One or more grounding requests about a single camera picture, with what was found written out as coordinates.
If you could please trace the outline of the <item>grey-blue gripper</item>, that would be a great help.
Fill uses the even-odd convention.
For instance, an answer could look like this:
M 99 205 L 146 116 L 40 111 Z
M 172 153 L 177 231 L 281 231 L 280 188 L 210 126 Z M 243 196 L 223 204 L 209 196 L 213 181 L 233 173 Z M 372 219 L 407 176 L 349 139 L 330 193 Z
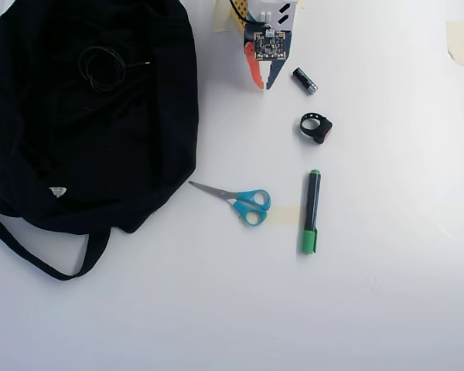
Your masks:
M 290 49 L 292 44 L 292 32 L 285 31 L 285 60 L 273 60 L 270 65 L 270 71 L 268 75 L 267 83 L 263 81 L 261 72 L 261 65 L 266 64 L 267 60 L 256 58 L 254 49 L 254 43 L 252 41 L 246 42 L 244 45 L 244 55 L 246 57 L 249 70 L 251 72 L 252 80 L 255 85 L 262 90 L 270 90 L 277 79 L 282 67 L 285 65 L 286 60 L 290 55 Z

